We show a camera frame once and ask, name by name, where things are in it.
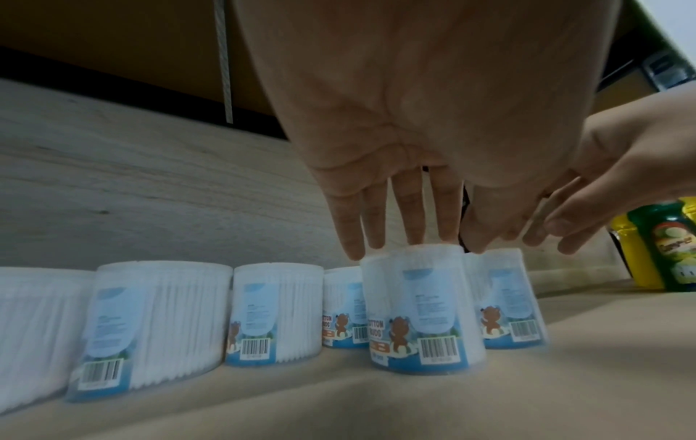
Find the black strip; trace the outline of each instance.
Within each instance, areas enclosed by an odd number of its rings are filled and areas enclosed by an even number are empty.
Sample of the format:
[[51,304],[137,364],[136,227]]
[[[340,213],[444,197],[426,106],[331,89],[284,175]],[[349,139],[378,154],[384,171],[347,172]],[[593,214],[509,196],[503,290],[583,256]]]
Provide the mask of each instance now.
[[232,127],[274,138],[287,139],[278,119],[273,116],[234,108],[234,124],[228,124],[225,121],[225,105],[222,102],[199,98],[1,46],[0,78],[54,88],[77,95],[185,117],[204,123]]

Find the tan tabletop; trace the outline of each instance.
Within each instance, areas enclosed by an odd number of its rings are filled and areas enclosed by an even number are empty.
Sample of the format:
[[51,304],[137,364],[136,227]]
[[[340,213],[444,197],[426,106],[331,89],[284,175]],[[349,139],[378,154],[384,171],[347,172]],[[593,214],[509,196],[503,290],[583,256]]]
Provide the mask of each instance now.
[[397,375],[360,351],[220,367],[88,404],[0,418],[0,439],[693,439],[696,294],[617,285],[540,300],[546,352],[489,351],[487,367]]

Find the bottle label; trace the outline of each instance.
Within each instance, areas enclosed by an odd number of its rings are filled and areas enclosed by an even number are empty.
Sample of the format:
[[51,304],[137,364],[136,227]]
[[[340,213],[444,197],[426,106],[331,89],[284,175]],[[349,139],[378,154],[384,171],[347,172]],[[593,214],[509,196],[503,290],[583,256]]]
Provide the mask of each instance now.
[[696,236],[683,224],[664,222],[652,229],[655,246],[671,261],[671,273],[679,284],[696,283]]
[[232,310],[225,363],[236,366],[276,363],[278,292],[272,283],[242,287],[241,306]]
[[82,355],[70,376],[69,400],[128,390],[144,305],[142,289],[102,289],[93,297],[83,333]]
[[488,272],[489,289],[474,291],[476,317],[487,349],[522,348],[542,343],[534,293],[521,268]]
[[344,293],[342,305],[331,310],[324,309],[322,342],[334,348],[366,347],[370,340],[363,283],[348,284]]
[[450,271],[418,269],[402,274],[402,298],[391,314],[369,317],[372,361],[407,373],[467,368]]

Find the green bottle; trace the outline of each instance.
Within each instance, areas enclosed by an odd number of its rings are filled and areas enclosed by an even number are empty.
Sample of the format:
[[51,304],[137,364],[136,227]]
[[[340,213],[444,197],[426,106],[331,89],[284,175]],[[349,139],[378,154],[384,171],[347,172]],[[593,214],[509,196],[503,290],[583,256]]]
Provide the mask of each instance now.
[[675,200],[629,212],[668,291],[696,291],[696,225],[683,208]]

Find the teddy bear illustration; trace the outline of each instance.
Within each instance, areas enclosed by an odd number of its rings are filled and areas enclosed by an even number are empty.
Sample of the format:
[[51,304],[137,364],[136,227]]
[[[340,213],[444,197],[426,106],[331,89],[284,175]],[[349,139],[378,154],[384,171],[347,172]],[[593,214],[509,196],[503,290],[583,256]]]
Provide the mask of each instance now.
[[230,324],[230,333],[228,335],[228,349],[232,349],[232,347],[237,343],[237,335],[239,334],[240,326],[241,324],[236,321]]
[[348,330],[346,330],[346,325],[348,325],[349,315],[347,313],[341,313],[336,316],[336,336],[340,336],[341,333],[348,336]]
[[498,330],[500,332],[500,324],[498,323],[500,319],[500,308],[488,306],[485,309],[481,309],[481,313],[484,316],[481,320],[481,324],[486,327],[486,333],[492,335],[493,330]]
[[393,320],[389,320],[391,329],[389,330],[389,338],[394,345],[394,351],[398,352],[399,347],[405,346],[408,351],[408,340],[406,335],[408,334],[408,319],[404,317],[396,317]]

